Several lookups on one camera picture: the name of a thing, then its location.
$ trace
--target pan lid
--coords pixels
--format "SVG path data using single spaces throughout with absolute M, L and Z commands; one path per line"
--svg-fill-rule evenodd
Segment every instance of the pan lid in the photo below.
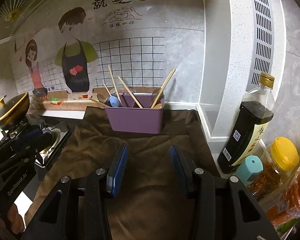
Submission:
M 6 95 L 0 99 L 0 121 L 10 114 L 26 97 L 28 92 L 23 92 L 11 98 L 8 102 L 4 102 Z

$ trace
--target pan handle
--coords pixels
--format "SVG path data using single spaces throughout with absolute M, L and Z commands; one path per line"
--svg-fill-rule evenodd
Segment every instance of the pan handle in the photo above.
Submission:
M 0 99 L 0 106 L 4 107 L 6 104 L 4 103 L 4 99 L 6 98 L 7 95 L 5 95 L 3 98 Z

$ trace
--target purple utensil holder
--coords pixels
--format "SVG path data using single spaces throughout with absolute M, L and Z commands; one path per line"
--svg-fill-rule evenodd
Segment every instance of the purple utensil holder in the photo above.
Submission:
M 153 134 L 161 132 L 163 107 L 150 109 L 151 94 L 134 93 L 143 108 L 139 108 L 128 93 L 119 93 L 119 96 L 122 107 L 105 108 L 112 130 Z

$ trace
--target cartoon woman's hair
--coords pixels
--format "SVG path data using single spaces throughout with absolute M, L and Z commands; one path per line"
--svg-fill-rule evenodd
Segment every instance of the cartoon woman's hair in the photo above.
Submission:
M 35 51 L 34 60 L 36 60 L 37 55 L 38 55 L 38 47 L 37 47 L 37 43 L 35 42 L 35 40 L 29 41 L 27 46 L 26 46 L 26 64 L 27 64 L 28 67 L 32 67 L 32 63 L 28 59 L 28 53 L 29 53 L 30 50 Z
M 81 7 L 76 7 L 70 11 L 67 11 L 60 19 L 58 26 L 59 30 L 62 29 L 66 23 L 68 25 L 77 25 L 78 23 L 83 24 L 83 20 L 86 17 L 86 12 Z

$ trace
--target green shirt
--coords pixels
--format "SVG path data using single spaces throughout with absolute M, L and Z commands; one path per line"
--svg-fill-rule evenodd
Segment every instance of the green shirt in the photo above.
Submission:
M 82 44 L 83 52 L 86 57 L 87 62 L 92 62 L 98 58 L 97 52 L 94 50 L 92 45 L 85 41 L 80 41 Z M 57 53 L 57 58 L 55 60 L 55 64 L 58 66 L 62 65 L 62 54 L 63 54 L 63 48 L 59 49 Z M 78 55 L 80 53 L 80 44 L 78 42 L 71 44 L 69 46 L 66 46 L 66 56 L 72 57 L 75 55 Z

